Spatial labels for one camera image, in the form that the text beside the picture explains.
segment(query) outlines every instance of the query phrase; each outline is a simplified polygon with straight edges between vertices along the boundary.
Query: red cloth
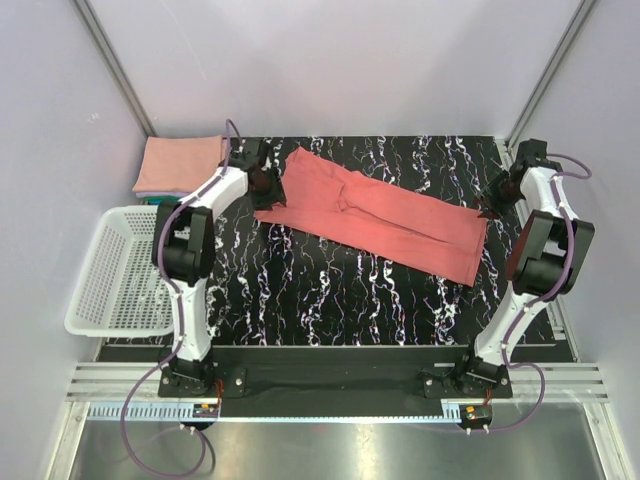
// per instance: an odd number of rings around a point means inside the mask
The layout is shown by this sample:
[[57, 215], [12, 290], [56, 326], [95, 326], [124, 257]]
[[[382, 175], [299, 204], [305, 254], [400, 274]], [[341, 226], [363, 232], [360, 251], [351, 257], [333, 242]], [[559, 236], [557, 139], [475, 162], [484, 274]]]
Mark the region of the red cloth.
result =
[[487, 228], [477, 210], [365, 177], [303, 148], [287, 158], [282, 184], [287, 206], [256, 211], [258, 220], [473, 285]]

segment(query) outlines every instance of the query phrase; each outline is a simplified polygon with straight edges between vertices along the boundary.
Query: vertical metal post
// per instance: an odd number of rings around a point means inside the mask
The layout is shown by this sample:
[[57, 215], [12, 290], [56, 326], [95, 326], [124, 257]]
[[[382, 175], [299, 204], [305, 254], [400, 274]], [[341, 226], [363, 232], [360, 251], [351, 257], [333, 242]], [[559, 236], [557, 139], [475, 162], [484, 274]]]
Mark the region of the vertical metal post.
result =
[[87, 27], [100, 56], [104, 60], [104, 63], [111, 73], [111, 76], [118, 86], [125, 102], [127, 102], [131, 113], [138, 122], [140, 129], [148, 137], [155, 137], [156, 131], [153, 128], [153, 124], [149, 120], [144, 107], [140, 103], [140, 99], [136, 95], [136, 92], [127, 78], [122, 65], [120, 65], [118, 57], [116, 56], [115, 51], [111, 46], [100, 21], [98, 20], [98, 17], [91, 8], [89, 0], [71, 0], [71, 4], [75, 7], [78, 15]]
[[558, 68], [566, 58], [569, 50], [578, 38], [578, 34], [582, 31], [583, 27], [587, 23], [587, 20], [591, 16], [591, 13], [593, 12], [598, 2], [599, 0], [582, 0], [580, 2], [580, 5], [573, 14], [571, 22], [569, 22], [567, 29], [565, 30], [562, 38], [560, 39], [560, 42], [558, 43], [558, 46], [553, 52], [549, 63], [547, 63], [547, 66], [545, 67], [540, 80], [538, 80], [536, 87], [533, 89], [533, 93], [529, 97], [529, 100], [527, 100], [522, 113], [518, 117], [516, 124], [514, 125], [511, 133], [506, 139], [507, 145], [510, 149], [515, 148], [515, 146], [518, 144], [520, 136], [529, 123], [533, 112], [540, 103], [540, 100], [547, 91], [547, 88], [549, 87], [549, 84], [558, 71]]

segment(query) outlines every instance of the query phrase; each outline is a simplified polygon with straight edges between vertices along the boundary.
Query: stack of folded cloth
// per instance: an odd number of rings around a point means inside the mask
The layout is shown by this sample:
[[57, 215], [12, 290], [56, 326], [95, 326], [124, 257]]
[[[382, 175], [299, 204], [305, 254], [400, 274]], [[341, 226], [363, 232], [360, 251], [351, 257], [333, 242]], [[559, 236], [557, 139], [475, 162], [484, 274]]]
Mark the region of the stack of folded cloth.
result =
[[138, 181], [138, 198], [157, 204], [165, 198], [181, 198], [197, 190], [222, 161], [222, 137], [149, 137]]

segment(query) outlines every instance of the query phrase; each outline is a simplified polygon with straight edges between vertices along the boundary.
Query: gray wall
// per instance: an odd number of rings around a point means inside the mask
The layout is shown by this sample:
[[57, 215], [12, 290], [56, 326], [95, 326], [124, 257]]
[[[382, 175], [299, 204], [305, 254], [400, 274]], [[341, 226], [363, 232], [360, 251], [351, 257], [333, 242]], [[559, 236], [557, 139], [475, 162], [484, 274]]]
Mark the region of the gray wall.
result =
[[64, 315], [100, 215], [128, 203], [144, 137], [67, 0], [0, 6], [0, 465], [43, 478], [73, 368]]
[[583, 360], [603, 371], [626, 448], [640, 473], [640, 2], [600, 2], [523, 139], [593, 168], [565, 182], [571, 204], [596, 225], [584, 271], [566, 298]]
[[579, 0], [91, 0], [159, 135], [506, 136]]

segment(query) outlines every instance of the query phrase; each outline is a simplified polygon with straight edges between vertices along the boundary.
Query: shiny metal surface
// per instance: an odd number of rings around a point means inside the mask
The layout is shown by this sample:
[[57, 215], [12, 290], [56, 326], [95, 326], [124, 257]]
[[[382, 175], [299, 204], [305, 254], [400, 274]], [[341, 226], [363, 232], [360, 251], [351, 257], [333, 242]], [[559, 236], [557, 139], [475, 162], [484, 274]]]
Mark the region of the shiny metal surface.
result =
[[[506, 425], [530, 405], [497, 405]], [[199, 442], [174, 432], [148, 439], [166, 424], [130, 423], [133, 445], [154, 468], [190, 468]], [[450, 426], [221, 423], [206, 433], [215, 449], [200, 474], [211, 479], [603, 479], [587, 421], [576, 405], [543, 405], [524, 427], [467, 437]], [[147, 479], [126, 457], [117, 422], [87, 422], [71, 478]]]

